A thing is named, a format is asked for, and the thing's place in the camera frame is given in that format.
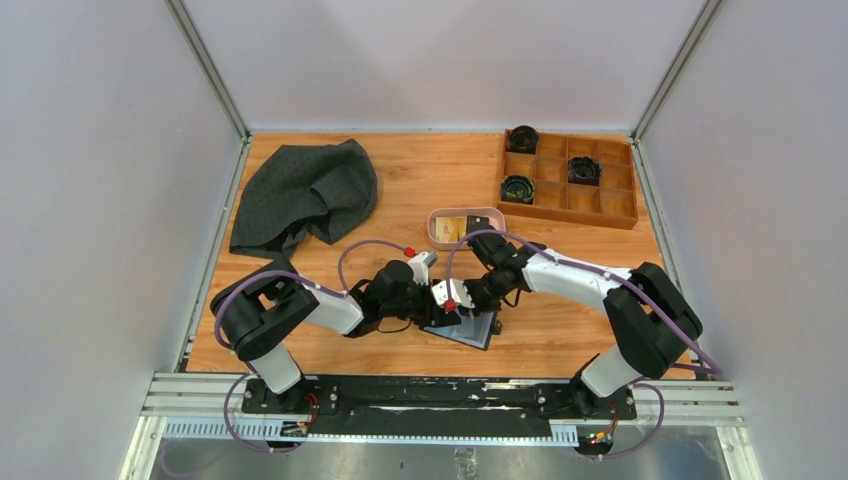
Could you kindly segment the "black leather card holder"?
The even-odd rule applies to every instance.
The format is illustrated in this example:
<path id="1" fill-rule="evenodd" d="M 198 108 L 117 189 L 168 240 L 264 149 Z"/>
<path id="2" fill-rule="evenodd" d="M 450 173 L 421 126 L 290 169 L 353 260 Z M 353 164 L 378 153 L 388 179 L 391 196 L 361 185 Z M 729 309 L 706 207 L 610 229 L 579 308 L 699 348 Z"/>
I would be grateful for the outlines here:
<path id="1" fill-rule="evenodd" d="M 501 333 L 501 322 L 496 312 L 473 313 L 460 308 L 448 317 L 448 324 L 426 325 L 421 330 L 479 350 L 487 350 L 494 335 Z"/>

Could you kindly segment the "gold credit card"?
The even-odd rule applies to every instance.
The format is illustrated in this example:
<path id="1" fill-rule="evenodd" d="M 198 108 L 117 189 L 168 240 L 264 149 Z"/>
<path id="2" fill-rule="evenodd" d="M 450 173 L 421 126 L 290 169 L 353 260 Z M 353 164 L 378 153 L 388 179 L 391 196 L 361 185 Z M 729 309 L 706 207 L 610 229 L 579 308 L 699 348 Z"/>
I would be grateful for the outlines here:
<path id="1" fill-rule="evenodd" d="M 438 243 L 455 244 L 466 235 L 465 216 L 438 216 L 434 220 L 433 238 Z"/>

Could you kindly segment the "pink oval plastic tray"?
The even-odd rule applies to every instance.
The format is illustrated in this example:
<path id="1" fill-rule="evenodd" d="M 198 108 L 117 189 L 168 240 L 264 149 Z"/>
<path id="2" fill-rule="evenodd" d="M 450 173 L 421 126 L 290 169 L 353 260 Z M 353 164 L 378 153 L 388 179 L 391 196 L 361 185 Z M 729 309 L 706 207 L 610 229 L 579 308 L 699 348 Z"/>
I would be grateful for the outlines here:
<path id="1" fill-rule="evenodd" d="M 439 208 L 432 211 L 427 219 L 427 237 L 431 246 L 439 251 L 451 250 L 467 233 L 466 227 L 471 217 L 486 219 L 495 229 L 506 229 L 505 217 L 496 208 Z"/>

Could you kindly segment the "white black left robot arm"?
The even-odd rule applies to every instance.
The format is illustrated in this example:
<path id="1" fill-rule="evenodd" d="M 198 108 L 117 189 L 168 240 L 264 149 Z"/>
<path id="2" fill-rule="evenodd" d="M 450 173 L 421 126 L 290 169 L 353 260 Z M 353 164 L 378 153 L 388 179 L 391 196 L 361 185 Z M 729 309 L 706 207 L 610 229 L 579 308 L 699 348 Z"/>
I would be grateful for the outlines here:
<path id="1" fill-rule="evenodd" d="M 304 323 L 358 338 L 385 318 L 426 322 L 434 310 L 429 270 L 436 261 L 430 251 L 391 260 L 344 292 L 307 279 L 287 261 L 273 261 L 213 297 L 214 332 L 265 382 L 271 404 L 293 413 L 307 389 L 285 337 Z"/>

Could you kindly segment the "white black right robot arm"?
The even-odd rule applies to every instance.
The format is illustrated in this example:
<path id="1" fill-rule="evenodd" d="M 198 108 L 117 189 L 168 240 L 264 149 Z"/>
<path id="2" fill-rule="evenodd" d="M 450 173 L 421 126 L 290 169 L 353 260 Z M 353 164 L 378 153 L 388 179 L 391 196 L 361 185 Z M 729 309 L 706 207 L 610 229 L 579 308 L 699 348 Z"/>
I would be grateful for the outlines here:
<path id="1" fill-rule="evenodd" d="M 543 244 L 490 227 L 465 238 L 486 274 L 465 287 L 475 306 L 496 306 L 511 293 L 555 295 L 606 315 L 615 344 L 584 364 L 571 379 L 571 403 L 596 417 L 611 395 L 634 381 L 660 379 L 688 350 L 703 324 L 657 264 L 605 267 L 565 256 Z"/>

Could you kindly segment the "black VIP credit card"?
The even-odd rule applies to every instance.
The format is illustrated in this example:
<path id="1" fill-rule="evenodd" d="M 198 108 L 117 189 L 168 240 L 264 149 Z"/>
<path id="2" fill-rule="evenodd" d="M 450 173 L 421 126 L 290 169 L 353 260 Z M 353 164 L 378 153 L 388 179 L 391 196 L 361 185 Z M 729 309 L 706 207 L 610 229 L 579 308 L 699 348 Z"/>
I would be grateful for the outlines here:
<path id="1" fill-rule="evenodd" d="M 466 233 L 479 230 L 491 229 L 490 219 L 487 216 L 468 215 L 466 217 Z"/>

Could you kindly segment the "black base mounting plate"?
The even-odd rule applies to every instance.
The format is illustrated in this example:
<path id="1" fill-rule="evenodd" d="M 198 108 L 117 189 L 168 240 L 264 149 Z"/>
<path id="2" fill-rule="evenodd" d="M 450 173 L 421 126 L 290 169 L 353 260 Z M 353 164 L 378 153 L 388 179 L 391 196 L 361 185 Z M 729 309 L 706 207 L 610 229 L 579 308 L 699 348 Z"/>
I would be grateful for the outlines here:
<path id="1" fill-rule="evenodd" d="M 507 378 L 320 375 L 283 394 L 251 379 L 239 407 L 246 414 L 316 421 L 316 434 L 536 438 L 554 420 L 597 421 L 637 416 L 633 394 L 575 401 L 567 382 L 514 383 Z"/>

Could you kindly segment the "dark green dotted cloth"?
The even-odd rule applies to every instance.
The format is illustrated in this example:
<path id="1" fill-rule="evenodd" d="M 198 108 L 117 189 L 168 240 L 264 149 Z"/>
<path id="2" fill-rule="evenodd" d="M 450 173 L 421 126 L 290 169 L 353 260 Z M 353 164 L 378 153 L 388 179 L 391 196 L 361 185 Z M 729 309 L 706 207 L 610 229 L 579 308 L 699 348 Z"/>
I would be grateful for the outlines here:
<path id="1" fill-rule="evenodd" d="M 354 139 L 279 147 L 241 194 L 229 252 L 289 260 L 311 235 L 331 245 L 365 222 L 378 203 L 378 178 Z"/>

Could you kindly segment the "wooden compartment organizer box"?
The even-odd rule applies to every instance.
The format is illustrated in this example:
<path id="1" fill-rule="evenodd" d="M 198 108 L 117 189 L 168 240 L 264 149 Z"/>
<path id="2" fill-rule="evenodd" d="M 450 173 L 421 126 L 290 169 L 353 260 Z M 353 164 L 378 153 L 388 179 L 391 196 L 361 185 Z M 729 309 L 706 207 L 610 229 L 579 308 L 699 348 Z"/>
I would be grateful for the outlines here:
<path id="1" fill-rule="evenodd" d="M 611 137 L 507 129 L 495 177 L 508 215 L 622 230 L 638 222 L 631 144 Z"/>

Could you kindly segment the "rolled dark belt top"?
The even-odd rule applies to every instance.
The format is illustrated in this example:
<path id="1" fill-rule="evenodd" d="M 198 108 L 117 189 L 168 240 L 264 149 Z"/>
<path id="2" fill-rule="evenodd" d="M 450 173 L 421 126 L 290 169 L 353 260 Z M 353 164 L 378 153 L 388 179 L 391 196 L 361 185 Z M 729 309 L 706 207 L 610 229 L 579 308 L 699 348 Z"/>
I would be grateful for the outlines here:
<path id="1" fill-rule="evenodd" d="M 540 135 L 529 125 L 520 125 L 511 129 L 507 135 L 506 150 L 511 153 L 536 153 Z"/>

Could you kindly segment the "aluminium frame rail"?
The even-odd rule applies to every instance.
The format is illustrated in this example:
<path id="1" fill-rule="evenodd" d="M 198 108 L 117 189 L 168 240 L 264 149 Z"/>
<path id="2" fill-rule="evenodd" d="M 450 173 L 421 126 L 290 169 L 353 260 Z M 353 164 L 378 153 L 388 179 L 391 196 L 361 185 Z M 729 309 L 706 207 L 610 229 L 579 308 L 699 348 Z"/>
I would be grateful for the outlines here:
<path id="1" fill-rule="evenodd" d="M 275 394 L 253 376 L 158 373 L 121 477 L 147 479 L 164 440 L 246 443 L 262 453 L 307 444 L 562 448 L 610 460 L 647 452 L 674 428 L 706 428 L 733 479 L 758 479 L 734 387 L 639 380 L 579 405 L 565 379 L 309 376 Z"/>

